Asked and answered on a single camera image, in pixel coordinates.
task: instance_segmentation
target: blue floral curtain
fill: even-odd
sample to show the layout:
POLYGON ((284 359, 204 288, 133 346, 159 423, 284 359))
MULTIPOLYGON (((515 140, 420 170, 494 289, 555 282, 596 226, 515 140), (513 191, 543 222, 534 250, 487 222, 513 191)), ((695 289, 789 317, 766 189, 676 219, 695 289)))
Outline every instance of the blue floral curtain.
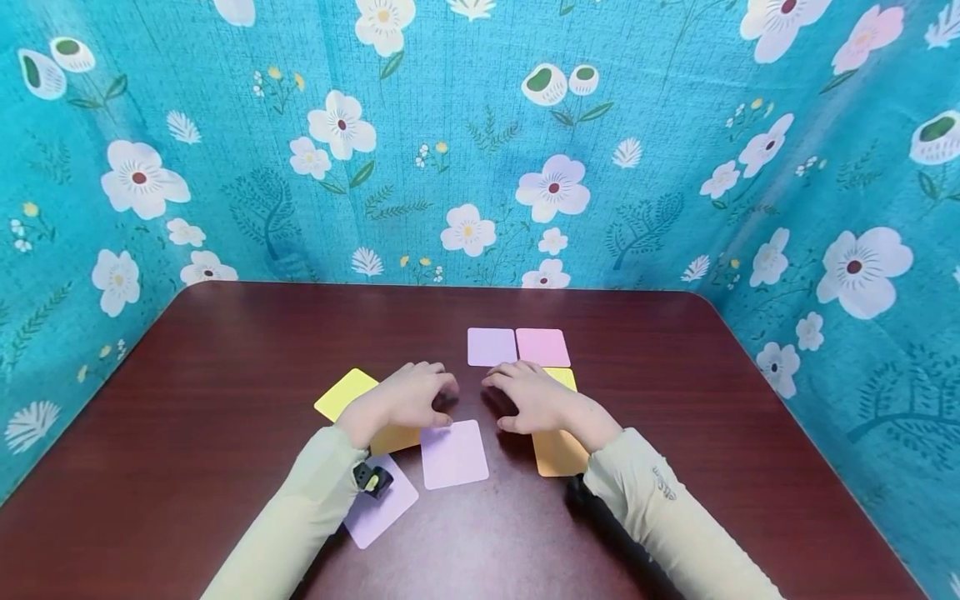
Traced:
POLYGON ((0 13, 0 497, 188 285, 686 290, 960 596, 960 0, 0 13))

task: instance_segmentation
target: sleeve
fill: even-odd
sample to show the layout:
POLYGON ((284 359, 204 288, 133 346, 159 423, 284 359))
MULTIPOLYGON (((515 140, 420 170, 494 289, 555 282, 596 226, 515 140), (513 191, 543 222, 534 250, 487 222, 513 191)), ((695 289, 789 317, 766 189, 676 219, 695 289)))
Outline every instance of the sleeve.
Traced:
POLYGON ((201 600, 288 600, 347 516, 359 493, 353 468, 366 458, 340 428, 318 431, 201 600))
POLYGON ((635 429, 589 458, 584 483, 688 600, 783 600, 635 429))

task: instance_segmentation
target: dark red table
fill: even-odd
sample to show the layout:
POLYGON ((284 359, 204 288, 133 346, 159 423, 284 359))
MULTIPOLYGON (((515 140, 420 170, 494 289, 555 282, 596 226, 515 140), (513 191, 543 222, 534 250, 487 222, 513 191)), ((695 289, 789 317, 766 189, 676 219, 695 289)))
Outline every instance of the dark red table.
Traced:
POLYGON ((487 481, 427 491, 298 597, 661 598, 496 432, 467 328, 558 327, 580 390, 637 427, 790 600, 923 598, 705 301, 682 293, 205 283, 180 294, 0 509, 4 598, 197 598, 327 421, 351 367, 443 361, 487 481))

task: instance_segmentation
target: pink flower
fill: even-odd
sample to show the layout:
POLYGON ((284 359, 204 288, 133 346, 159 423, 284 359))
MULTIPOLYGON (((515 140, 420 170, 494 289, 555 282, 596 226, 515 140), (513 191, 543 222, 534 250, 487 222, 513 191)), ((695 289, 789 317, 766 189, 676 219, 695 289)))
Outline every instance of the pink flower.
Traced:
POLYGON ((860 68, 872 51, 890 44, 902 33, 902 7, 881 11, 879 5, 873 6, 863 13, 853 26, 850 38, 833 57, 833 74, 860 68))

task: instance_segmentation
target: purple card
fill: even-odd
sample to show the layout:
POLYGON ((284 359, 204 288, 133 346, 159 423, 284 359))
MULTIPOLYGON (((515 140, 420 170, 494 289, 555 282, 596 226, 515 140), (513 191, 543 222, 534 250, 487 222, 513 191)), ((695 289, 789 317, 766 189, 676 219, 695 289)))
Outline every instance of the purple card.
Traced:
POLYGON ((512 329, 471 327, 467 330, 467 364, 495 367, 516 360, 516 341, 512 329))
POLYGON ((516 345, 520 348, 521 360, 529 360, 541 367, 570 366, 564 333, 559 329, 518 329, 516 345))
POLYGON ((390 484, 390 488, 379 500, 361 492, 344 519, 347 531, 361 550, 367 549, 367 546, 387 531, 420 497, 389 454, 369 458, 367 464, 388 470, 394 476, 394 483, 390 484))
POLYGON ((461 420, 449 427, 420 430, 423 456, 423 486, 438 490, 490 477, 487 456, 475 420, 461 420))

